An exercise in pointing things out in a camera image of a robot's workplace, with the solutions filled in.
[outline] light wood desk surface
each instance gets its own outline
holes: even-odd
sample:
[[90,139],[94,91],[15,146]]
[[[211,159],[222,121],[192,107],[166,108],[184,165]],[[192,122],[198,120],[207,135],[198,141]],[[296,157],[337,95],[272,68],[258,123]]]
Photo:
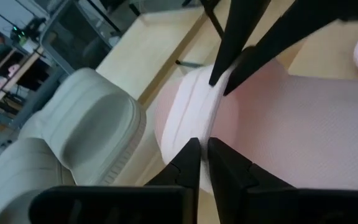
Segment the light wood desk surface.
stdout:
[[143,14],[96,71],[143,105],[206,19],[202,7]]
[[19,79],[25,74],[25,72],[31,67],[31,65],[38,58],[40,58],[43,52],[44,48],[39,47],[38,49],[34,50],[32,54],[24,58],[25,61],[23,62],[23,64],[21,64],[19,70],[10,80],[8,80],[5,87],[3,88],[3,91],[0,91],[0,101],[4,98],[4,96],[6,96],[5,92],[9,92],[11,90],[11,88],[19,81]]

